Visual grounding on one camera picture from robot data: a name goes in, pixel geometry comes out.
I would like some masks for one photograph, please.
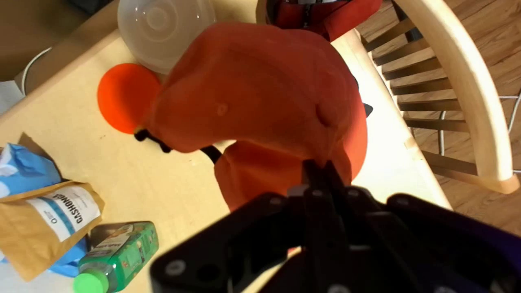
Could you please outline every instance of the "wooden chair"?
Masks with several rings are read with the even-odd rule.
[[[414,129],[471,137],[474,158],[469,161],[424,151],[432,169],[495,192],[517,191],[520,182],[500,98],[468,31],[443,0],[396,0],[394,5],[403,10],[403,20],[363,39],[363,47],[404,111],[404,121]],[[432,111],[460,116],[437,119]]]

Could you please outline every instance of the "orange hat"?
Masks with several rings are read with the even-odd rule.
[[[341,55],[300,29],[219,23],[188,49],[144,127],[178,151],[236,140],[215,165],[232,210],[334,161],[349,184],[367,151],[365,109]]]

